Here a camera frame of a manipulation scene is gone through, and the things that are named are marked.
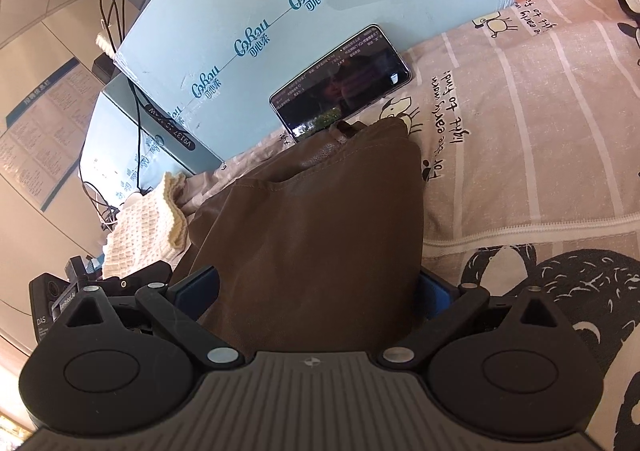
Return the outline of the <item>wall notice poster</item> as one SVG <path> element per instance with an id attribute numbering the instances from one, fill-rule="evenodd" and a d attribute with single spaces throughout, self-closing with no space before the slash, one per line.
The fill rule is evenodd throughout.
<path id="1" fill-rule="evenodd" d="M 1 176 L 46 210 L 78 165 L 102 84 L 71 58 L 6 116 Z"/>

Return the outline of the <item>large light blue carton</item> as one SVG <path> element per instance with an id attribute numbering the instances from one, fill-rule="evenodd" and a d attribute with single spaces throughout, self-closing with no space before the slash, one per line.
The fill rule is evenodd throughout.
<path id="1" fill-rule="evenodd" d="M 151 0 L 116 64 L 220 158 L 279 122 L 270 96 L 369 25 L 406 51 L 514 0 Z"/>

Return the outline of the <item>brown leather jacket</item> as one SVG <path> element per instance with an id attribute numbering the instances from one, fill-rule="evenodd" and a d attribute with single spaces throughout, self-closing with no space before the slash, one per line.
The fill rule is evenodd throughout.
<path id="1" fill-rule="evenodd" d="M 420 148 L 399 118 L 339 122 L 209 197 L 174 277 L 213 267 L 203 327 L 258 351 L 370 351 L 420 322 Z"/>

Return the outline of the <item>pink striped cartoon bedsheet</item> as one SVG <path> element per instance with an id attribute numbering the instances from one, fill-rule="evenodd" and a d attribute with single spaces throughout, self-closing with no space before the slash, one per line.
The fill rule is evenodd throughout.
<path id="1" fill-rule="evenodd" d="M 500 305 L 530 286 L 601 367 L 590 437 L 639 445 L 639 23 L 623 0 L 523 0 L 411 51 L 425 260 Z"/>

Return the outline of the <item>cream knitted sweater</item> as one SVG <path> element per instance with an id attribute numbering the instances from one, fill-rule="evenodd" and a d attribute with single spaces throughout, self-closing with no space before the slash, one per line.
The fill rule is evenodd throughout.
<path id="1" fill-rule="evenodd" d="M 176 203 L 186 177 L 166 172 L 157 187 L 134 196 L 117 215 L 103 247 L 102 277 L 126 278 L 152 263 L 177 267 L 186 252 L 186 216 Z"/>

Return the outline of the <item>black smartphone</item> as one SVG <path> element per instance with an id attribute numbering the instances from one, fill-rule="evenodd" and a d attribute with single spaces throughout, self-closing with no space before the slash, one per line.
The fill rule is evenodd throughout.
<path id="1" fill-rule="evenodd" d="M 328 129 L 405 86 L 411 70 L 377 25 L 370 25 L 303 70 L 269 98 L 296 142 Z"/>

